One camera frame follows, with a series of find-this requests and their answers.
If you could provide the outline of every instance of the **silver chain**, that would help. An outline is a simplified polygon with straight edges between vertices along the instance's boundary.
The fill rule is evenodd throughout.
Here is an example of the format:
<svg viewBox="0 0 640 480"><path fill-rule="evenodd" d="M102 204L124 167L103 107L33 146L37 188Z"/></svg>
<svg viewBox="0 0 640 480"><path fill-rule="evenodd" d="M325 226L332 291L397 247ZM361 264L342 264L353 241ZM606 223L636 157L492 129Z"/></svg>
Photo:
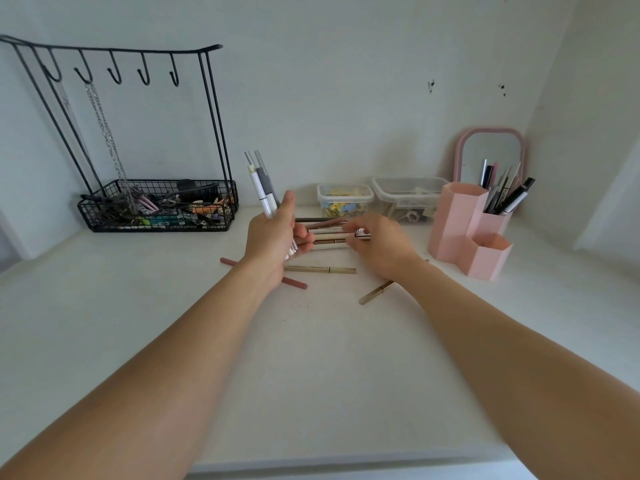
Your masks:
<svg viewBox="0 0 640 480"><path fill-rule="evenodd" d="M89 101L91 101L91 106L93 106L93 110L95 111L95 117L96 119L98 119L98 126L100 126L102 136L104 136L104 142L107 145L107 149L109 150L111 160L113 160L113 165L116 168L118 179L124 184L124 195L127 200L129 209L134 212L136 206L131 195L131 186L129 185L129 181L127 180L127 174L124 172L124 167L122 166L120 156L118 155L118 149L116 148L116 143L113 140L111 129L109 128L107 120L104 117L102 104L100 103L100 97L98 97L98 91L95 90L95 86L92 82L90 82L89 84L85 84L84 88L86 90L87 96L89 96Z"/></svg>

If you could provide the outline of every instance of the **wire basket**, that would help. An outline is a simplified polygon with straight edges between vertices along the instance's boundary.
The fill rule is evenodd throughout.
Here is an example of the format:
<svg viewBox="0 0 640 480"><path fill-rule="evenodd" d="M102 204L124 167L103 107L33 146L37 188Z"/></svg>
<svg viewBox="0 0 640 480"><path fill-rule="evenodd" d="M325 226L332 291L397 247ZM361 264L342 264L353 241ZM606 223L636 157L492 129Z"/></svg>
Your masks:
<svg viewBox="0 0 640 480"><path fill-rule="evenodd" d="M238 209L233 180L194 180L197 187L205 188L184 193L178 190L179 180L128 182L151 202L161 201L168 194L175 195L167 197L171 199L169 208L165 201L162 209L155 212L139 204L127 210L122 197L124 183L114 180L104 186L104 193L96 191L78 202L77 208L89 229L94 232L224 232Z"/></svg>

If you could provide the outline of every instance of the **black wire rack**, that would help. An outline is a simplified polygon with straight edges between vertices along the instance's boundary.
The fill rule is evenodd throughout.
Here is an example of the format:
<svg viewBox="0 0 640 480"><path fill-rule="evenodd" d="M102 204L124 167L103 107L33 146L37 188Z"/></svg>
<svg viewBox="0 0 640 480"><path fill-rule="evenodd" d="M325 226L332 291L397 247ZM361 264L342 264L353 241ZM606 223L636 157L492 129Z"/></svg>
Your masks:
<svg viewBox="0 0 640 480"><path fill-rule="evenodd" d="M227 152L227 142L222 128L220 118L220 107L218 106L218 96L211 71L210 53L222 48L222 45L210 45L196 50L139 50L131 48L104 48L104 47L71 47L66 45L48 45L21 40L9 35L0 34L0 42L11 45L18 56L24 71L26 72L31 85L36 90L40 101L46 109L60 140L64 144L71 160L82 177L84 185L88 190L87 195L77 204L84 222L89 229L94 232L197 232L209 231L220 232L229 229L231 221L238 210L239 201L236 183L231 176L231 166ZM44 64L39 50L46 50L52 60L54 72ZM172 83L175 87L180 85L180 78L175 65L174 55L197 55L202 74L202 83L207 95L211 124L216 137L220 165L222 167L223 180L189 180L188 190L184 191L182 180L128 180L129 185L135 187L135 195L145 196L146 201L151 201L158 210L146 210L137 202L134 205L127 205L124 201L124 191L127 190L123 180L114 180L104 185L95 170L94 164L88 154L85 145L76 129L72 118L60 97L60 93L54 82L61 82L63 74L60 65L54 54L55 50L77 51L84 63L84 74L77 67L74 71L85 84L93 83L93 73L84 56L85 52L108 52L111 56L113 69L107 71L113 81L120 85L122 74L118 67L115 55L120 52L140 54L142 69L138 69L140 80L145 86L151 84L151 76L147 67L145 54L165 54L169 55L173 70L169 72ZM37 65L45 76L45 80L58 104L64 118L56 117L51 105L47 101L44 92L38 84L35 74L25 59L23 51L30 51L37 61ZM80 165L78 151L74 151L70 141L75 139L77 147L80 148L91 175L96 181L97 188L89 183L82 165Z"/></svg>

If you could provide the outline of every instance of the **hand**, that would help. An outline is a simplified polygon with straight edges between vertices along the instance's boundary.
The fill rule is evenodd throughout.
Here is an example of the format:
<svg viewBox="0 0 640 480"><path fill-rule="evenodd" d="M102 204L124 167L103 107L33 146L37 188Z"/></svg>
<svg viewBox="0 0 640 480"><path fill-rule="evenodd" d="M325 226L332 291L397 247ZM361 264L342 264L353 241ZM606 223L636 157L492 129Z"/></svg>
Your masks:
<svg viewBox="0 0 640 480"><path fill-rule="evenodd" d="M298 243L295 256L304 254L313 248L316 236L309 233L304 224L296 224L293 213L296 209L296 196L287 190L276 215L267 219L264 214L252 218L246 239L246 249L242 262L256 266L257 273L265 275L267 288L274 290L282 281L284 274L284 256L289 252L294 235Z"/></svg>
<svg viewBox="0 0 640 480"><path fill-rule="evenodd" d="M344 232L356 232L360 228L371 234L371 240L361 241L350 235L347 244L382 278L398 281L405 266L422 260L396 221L380 214L366 214L355 217L342 226Z"/></svg>

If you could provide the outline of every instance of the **mirror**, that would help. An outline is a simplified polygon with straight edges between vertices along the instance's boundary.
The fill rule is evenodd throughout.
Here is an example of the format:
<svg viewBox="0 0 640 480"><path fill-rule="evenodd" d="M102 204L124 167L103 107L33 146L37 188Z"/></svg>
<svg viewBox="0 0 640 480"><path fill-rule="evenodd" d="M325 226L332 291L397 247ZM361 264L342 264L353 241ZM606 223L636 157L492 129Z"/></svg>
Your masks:
<svg viewBox="0 0 640 480"><path fill-rule="evenodd" d="M518 169L512 185L519 185L524 166L524 140L522 135L510 128L474 128L462 135L456 147L454 182L478 184L483 162L489 165L498 162L498 175L508 167Z"/></svg>

